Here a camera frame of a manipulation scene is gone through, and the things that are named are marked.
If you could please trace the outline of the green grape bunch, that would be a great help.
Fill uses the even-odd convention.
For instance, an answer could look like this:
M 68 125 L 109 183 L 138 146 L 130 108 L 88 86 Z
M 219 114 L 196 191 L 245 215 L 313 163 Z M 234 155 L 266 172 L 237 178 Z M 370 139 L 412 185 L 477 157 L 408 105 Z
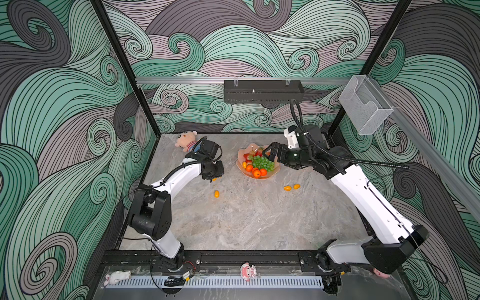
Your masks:
M 275 163 L 269 161 L 268 159 L 260 156 L 254 156 L 252 158 L 252 165 L 254 168 L 266 169 L 267 172 L 272 172 L 275 169 Z

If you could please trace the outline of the pink scalloped fruit bowl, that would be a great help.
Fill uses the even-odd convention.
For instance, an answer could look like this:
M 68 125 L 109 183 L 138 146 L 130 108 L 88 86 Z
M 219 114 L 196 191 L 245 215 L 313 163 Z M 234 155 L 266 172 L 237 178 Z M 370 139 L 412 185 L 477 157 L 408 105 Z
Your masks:
M 266 180 L 280 171 L 281 166 L 277 159 L 274 161 L 268 159 L 270 150 L 263 154 L 266 148 L 267 146 L 250 144 L 238 151 L 236 165 L 243 175 L 255 180 Z

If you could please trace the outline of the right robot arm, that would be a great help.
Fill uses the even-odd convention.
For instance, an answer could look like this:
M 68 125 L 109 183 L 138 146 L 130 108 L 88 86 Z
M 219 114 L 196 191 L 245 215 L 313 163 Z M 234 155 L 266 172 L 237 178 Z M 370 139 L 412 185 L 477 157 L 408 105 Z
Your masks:
M 337 186 L 371 226 L 372 237 L 358 241 L 332 239 L 320 248 L 320 265 L 333 270 L 341 265 L 370 265 L 390 275 L 428 238 L 422 225 L 414 225 L 370 183 L 361 160 L 341 147 L 329 147 L 314 126 L 290 126 L 284 130 L 286 144 L 273 142 L 262 155 L 294 170 L 312 168 Z

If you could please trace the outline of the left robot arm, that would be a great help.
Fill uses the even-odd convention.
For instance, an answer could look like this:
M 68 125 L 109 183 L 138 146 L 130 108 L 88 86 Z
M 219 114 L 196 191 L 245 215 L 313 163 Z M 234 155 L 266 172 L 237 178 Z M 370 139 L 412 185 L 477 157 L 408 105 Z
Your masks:
M 185 247 L 170 230 L 173 220 L 172 200 L 193 179 L 211 182 L 224 175 L 223 150 L 214 141 L 202 137 L 187 152 L 182 163 L 152 185 L 140 185 L 126 218 L 128 226 L 152 244 L 161 259 L 171 268 L 183 264 Z

